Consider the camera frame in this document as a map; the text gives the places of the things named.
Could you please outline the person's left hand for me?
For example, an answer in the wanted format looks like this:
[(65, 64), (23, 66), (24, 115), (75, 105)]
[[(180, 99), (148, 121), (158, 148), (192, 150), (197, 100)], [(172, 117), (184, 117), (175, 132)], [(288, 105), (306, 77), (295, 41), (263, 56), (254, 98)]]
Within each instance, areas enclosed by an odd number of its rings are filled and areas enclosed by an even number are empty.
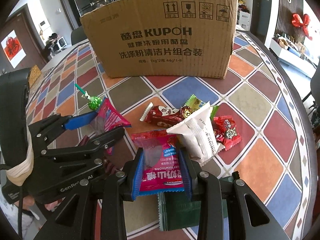
[[(58, 199), (52, 203), (48, 203), (45, 204), (44, 207), (48, 210), (48, 211), (52, 211), (54, 210), (62, 201), (64, 200), (64, 198), (62, 199)], [(24, 210), (29, 211), (30, 207), (32, 207), (35, 204), (35, 199), (32, 196), (26, 196), (23, 198), (23, 205), (22, 208)]]

